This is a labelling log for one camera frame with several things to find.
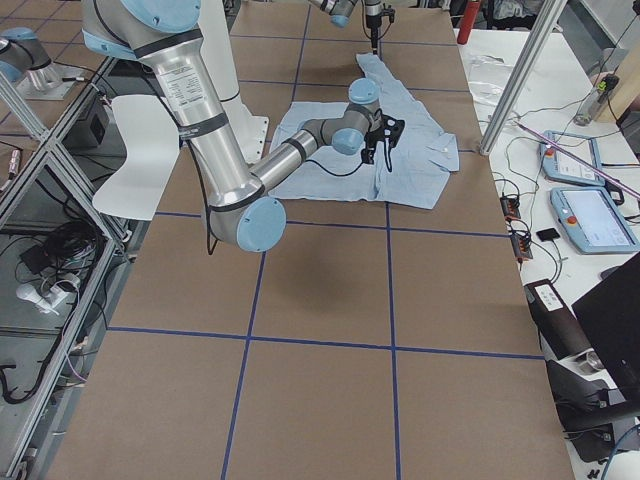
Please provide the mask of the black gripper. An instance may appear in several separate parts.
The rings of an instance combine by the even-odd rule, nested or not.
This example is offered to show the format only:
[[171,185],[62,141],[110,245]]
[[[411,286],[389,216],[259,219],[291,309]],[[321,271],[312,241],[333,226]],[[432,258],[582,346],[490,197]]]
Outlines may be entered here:
[[370,29],[370,41],[372,53],[379,53],[379,28],[382,18],[388,17],[389,22],[395,20],[395,9],[385,4],[382,0],[364,0],[365,26]]
[[379,127],[369,131],[364,136],[364,148],[360,152],[363,164],[373,164],[375,152],[379,143],[386,143],[385,128]]

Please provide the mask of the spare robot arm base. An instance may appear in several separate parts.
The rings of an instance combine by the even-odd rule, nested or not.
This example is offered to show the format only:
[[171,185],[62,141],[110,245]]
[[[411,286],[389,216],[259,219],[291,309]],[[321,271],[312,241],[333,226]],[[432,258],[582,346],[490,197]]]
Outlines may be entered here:
[[81,67],[54,62],[27,27],[1,32],[1,73],[27,100],[63,100],[76,83],[85,80]]

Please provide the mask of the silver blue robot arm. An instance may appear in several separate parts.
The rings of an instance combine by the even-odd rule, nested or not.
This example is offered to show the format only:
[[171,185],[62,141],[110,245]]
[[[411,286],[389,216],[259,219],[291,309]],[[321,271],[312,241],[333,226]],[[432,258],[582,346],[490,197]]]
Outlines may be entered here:
[[363,32],[374,55],[380,53],[381,40],[387,33],[387,30],[382,31],[383,19],[388,19],[388,27],[395,21],[395,9],[380,0],[310,0],[309,4],[327,14],[331,23],[340,28],[349,23],[354,9],[360,4]]
[[374,151],[384,130],[379,88],[354,81],[349,103],[338,118],[312,119],[254,165],[246,162],[201,55],[206,38],[199,1],[85,1],[86,46],[105,56],[150,68],[168,101],[180,136],[198,164],[206,194],[207,231],[217,240],[249,252],[264,252],[286,227],[283,205],[269,197],[318,149],[343,155]]

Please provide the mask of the person hand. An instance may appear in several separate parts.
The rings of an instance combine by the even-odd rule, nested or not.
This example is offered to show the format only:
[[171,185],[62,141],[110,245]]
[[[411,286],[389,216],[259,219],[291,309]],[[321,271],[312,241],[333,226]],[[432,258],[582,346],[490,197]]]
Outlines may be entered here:
[[601,72],[591,78],[593,87],[598,92],[612,91],[619,83],[619,77],[614,72]]

